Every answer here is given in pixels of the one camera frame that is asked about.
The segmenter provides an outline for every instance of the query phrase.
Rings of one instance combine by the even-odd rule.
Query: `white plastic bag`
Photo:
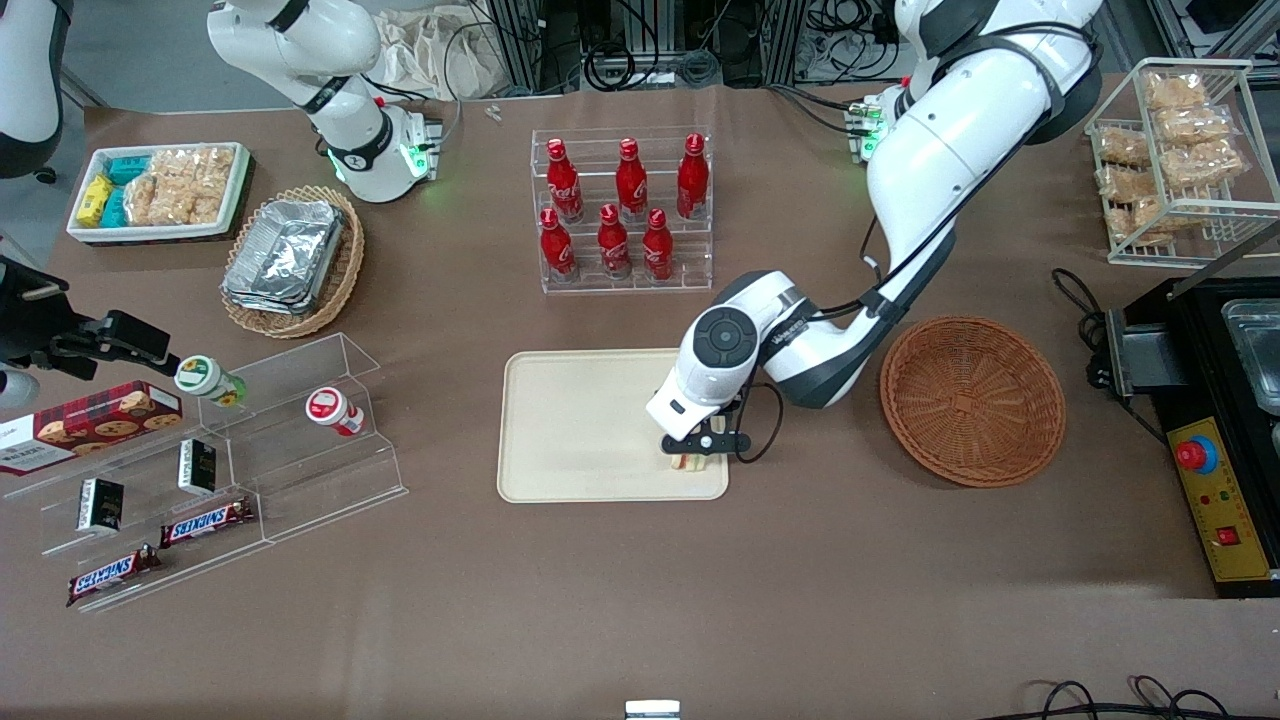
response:
[[[468,27],[448,46],[460,28],[483,20],[488,18],[468,5],[383,10],[374,17],[383,40],[381,73],[375,70],[371,77],[401,90],[430,90],[443,100],[452,100],[453,94],[463,99],[493,95],[509,85],[498,53],[498,28],[492,23]],[[447,47],[448,83],[444,82]]]

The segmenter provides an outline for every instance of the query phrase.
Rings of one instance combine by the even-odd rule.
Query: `yellow snack package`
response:
[[[88,187],[84,188],[84,199],[76,208],[76,222],[86,228],[96,228],[102,222],[102,210],[106,209],[106,201],[111,197],[111,190],[114,190],[111,181],[101,173],[90,181]]]

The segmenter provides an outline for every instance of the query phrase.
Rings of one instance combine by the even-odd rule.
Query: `snickers bar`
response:
[[[134,575],[140,575],[147,570],[159,568],[161,562],[160,559],[156,557],[155,548],[143,543],[142,547],[134,550],[115,562],[104,565],[97,570],[86,573],[78,578],[72,578],[67,588],[67,607],[70,607],[72,603],[84,596],[93,594],[116,583],[123,583]]]
[[[161,525],[160,548],[164,550],[193,537],[252,519],[253,507],[250,505],[250,497],[246,495],[236,502],[215,507],[193,518],[187,518],[173,525]]]

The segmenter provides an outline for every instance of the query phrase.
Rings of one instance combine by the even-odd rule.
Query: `clear acrylic shelf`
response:
[[[707,138],[707,167],[710,178],[707,186],[707,219],[686,220],[676,213],[676,173],[680,160],[685,156],[685,138],[691,132]],[[559,284],[550,279],[547,260],[538,245],[540,228],[538,213],[552,206],[552,195],[547,186],[547,141],[558,137],[564,141],[564,149],[573,167],[577,168],[579,182],[582,184],[585,205],[582,220],[566,224],[573,242],[573,256],[579,265],[579,279]],[[614,281],[604,274],[600,246],[595,233],[600,223],[600,206],[617,202],[614,173],[618,169],[618,141],[634,137],[640,145],[640,161],[649,176],[649,208],[662,208],[667,211],[667,227],[675,240],[675,272],[671,279],[650,282],[644,272],[644,225],[627,225],[627,254],[631,256],[631,275]],[[689,292],[712,287],[712,219],[714,218],[713,195],[716,187],[716,164],[710,128],[703,126],[673,126],[657,128],[596,128],[596,129],[558,129],[534,131],[530,151],[530,170],[532,176],[532,231],[534,247],[538,255],[538,268],[543,282],[543,292],[548,295],[588,293],[588,292]]]
[[[401,482],[396,448],[378,432],[369,389],[357,379],[378,369],[346,334],[310,342],[233,370],[248,387],[241,406],[188,402],[188,407],[198,406],[198,425],[165,433],[163,442],[122,447],[111,457],[70,461],[68,471],[6,497],[35,501],[41,514],[42,553],[67,560],[70,579],[127,556],[143,542],[157,547],[161,525],[250,496],[253,520],[159,550],[161,568],[91,594],[76,607],[100,611],[137,600],[408,492]],[[362,433],[342,437],[307,419],[303,402],[321,386],[337,387],[365,410]],[[178,489],[179,443],[186,438],[218,451],[218,491],[212,496]],[[87,478],[124,486],[119,532],[91,536],[76,530],[79,487]],[[65,588],[59,591],[61,597]]]

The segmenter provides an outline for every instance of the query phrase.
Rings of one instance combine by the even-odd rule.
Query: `brown table surface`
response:
[[[1167,450],[1084,382],[1079,313],[1050,268],[1108,306],[1165,273],[1106,264],[1079,133],[1024,149],[979,193],[908,318],[993,318],[1046,355],[1069,425],[1032,482],[961,489],[916,465],[881,414],[882,348],[837,406],[790,409],[719,500],[517,506],[494,488],[507,359],[675,346],[712,297],[544,297],[532,129],[713,127],[717,288],[781,268],[819,305],[847,300],[872,281],[856,255],[872,214],[845,142],[763,91],[500,105],[502,124],[466,108],[438,182],[357,204],[369,251],[329,329],[383,364],[378,424],[411,492],[97,616],[63,607],[67,574],[41,561],[33,512],[0,503],[8,716],[594,719],[673,697],[694,719],[965,719],[1038,705],[1037,680],[1130,701],[1135,673],[1280,714],[1280,606],[1210,600]],[[241,141],[259,163],[250,206],[335,184],[298,111],[92,111],[88,127],[91,149]],[[227,319],[227,249],[64,237],[50,269],[79,311],[127,309],[177,352],[237,366],[291,343]],[[99,384],[142,375],[114,364]],[[86,389],[42,379],[50,402]]]

